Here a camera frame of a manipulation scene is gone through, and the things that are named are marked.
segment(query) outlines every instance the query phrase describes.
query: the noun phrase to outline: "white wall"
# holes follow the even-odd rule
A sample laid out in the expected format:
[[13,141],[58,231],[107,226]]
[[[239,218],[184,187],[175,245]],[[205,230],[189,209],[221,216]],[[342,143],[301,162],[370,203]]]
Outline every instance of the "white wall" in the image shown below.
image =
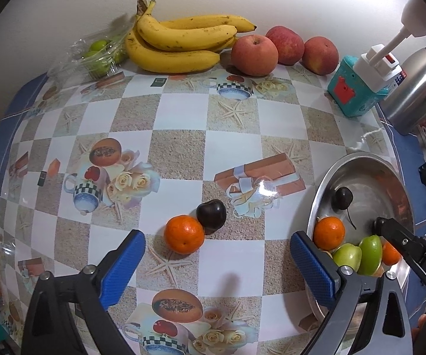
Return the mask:
[[[407,0],[157,0],[159,20],[183,15],[240,14],[265,34],[284,25],[304,40],[330,38],[340,55],[358,55],[386,43],[400,29]],[[53,58],[85,34],[135,12],[136,0],[11,0],[0,15],[0,118],[18,89],[46,72]],[[407,39],[394,52],[403,61],[426,46]]]

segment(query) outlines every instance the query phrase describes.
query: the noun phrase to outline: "printed gift box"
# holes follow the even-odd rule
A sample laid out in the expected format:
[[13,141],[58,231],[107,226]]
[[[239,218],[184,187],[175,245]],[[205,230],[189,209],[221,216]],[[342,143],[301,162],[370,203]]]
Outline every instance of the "printed gift box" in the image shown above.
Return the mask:
[[278,207],[281,197],[305,189],[285,153],[220,172],[214,181],[231,199],[236,217],[255,219],[262,210]]

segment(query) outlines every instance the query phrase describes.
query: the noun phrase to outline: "table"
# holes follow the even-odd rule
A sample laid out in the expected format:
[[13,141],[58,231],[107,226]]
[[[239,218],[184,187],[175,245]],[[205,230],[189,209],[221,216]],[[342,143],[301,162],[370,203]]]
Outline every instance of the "table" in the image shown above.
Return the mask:
[[[375,108],[345,118],[325,91],[328,80],[300,65],[279,65],[269,77],[252,80],[227,70],[218,65],[200,74],[161,76],[128,62],[122,80],[112,85],[91,83],[51,95],[53,82],[42,76],[36,87],[26,88],[25,99],[13,101],[0,126],[0,236],[15,253],[2,263],[1,280],[5,299],[22,317],[31,296],[24,270],[32,268],[23,261],[41,258],[43,268],[56,276],[75,274],[139,229],[146,235],[146,254],[109,310],[127,335],[136,337],[131,332],[136,324],[144,335],[158,318],[152,315],[153,298],[178,288],[192,294],[204,312],[195,322],[174,323],[184,352],[188,347],[195,355],[292,355],[300,353],[316,325],[288,239],[306,228],[316,187],[338,159],[362,150],[389,161],[413,183],[415,188],[407,189],[415,220],[426,225],[426,192],[415,183],[413,167],[409,175],[402,170],[418,160],[418,148],[398,141],[404,146],[396,149],[400,154],[417,155],[403,161],[394,152],[397,136]],[[222,87],[234,90],[221,96]],[[11,115],[24,108],[30,110]],[[86,174],[93,146],[106,138],[121,145],[123,164],[96,171],[103,201],[93,212],[80,212],[69,192]],[[293,163],[305,189],[252,212],[253,217],[238,217],[238,207],[215,175],[280,153]],[[119,175],[132,167],[147,179],[146,186],[126,194]],[[42,171],[48,173],[39,186]],[[172,253],[162,238],[167,220],[212,198],[226,205],[226,224],[196,253]],[[96,353],[84,321],[76,322],[89,351]],[[147,353],[126,340],[136,353]]]

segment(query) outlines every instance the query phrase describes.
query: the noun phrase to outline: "clear plastic bag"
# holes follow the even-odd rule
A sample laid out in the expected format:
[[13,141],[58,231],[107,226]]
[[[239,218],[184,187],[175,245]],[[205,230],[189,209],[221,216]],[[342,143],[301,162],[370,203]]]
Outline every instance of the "clear plastic bag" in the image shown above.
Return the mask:
[[[114,29],[100,30],[72,44],[47,72],[48,77],[54,79],[57,90],[117,73],[127,59],[124,41],[132,26],[127,22]],[[100,51],[90,51],[94,43],[98,45],[95,49]]]

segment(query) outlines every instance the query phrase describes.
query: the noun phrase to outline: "checkered tablecloth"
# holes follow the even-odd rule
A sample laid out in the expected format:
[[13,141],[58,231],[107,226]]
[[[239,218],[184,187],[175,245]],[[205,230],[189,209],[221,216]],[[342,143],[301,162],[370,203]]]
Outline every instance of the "checkered tablecloth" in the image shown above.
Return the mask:
[[[52,85],[46,83],[34,106],[39,109],[27,113],[10,149],[8,167],[29,154],[27,174],[10,177],[6,170],[0,200],[3,243],[15,249],[0,262],[1,280],[5,299],[21,316],[31,295],[19,261],[41,257],[56,276],[76,274],[98,264],[131,229],[139,229],[148,249],[120,303],[109,310],[119,327],[158,291],[179,288],[222,311],[223,318],[253,329],[252,340],[236,354],[300,353],[311,336],[299,323],[311,310],[288,251],[291,234],[306,229],[316,188],[338,159],[361,150],[395,167],[397,161],[374,109],[345,118],[324,89],[329,80],[300,65],[279,65],[270,77],[253,79],[253,94],[245,100],[217,93],[219,73],[224,70],[217,66],[201,74],[159,76],[128,63],[120,82],[64,89],[39,105]],[[139,151],[136,163],[151,164],[160,177],[157,192],[123,207],[121,218],[116,207],[104,203],[83,215],[63,189],[80,158],[103,138]],[[215,174],[282,152],[306,189],[283,197],[278,208],[266,209],[257,219],[234,217]],[[41,172],[55,159],[58,172],[38,186]],[[196,253],[172,253],[162,238],[167,220],[214,198],[227,206],[226,224],[207,236]],[[77,325],[95,353],[82,319]],[[145,353],[137,342],[128,342]],[[199,354],[210,353],[196,348]]]

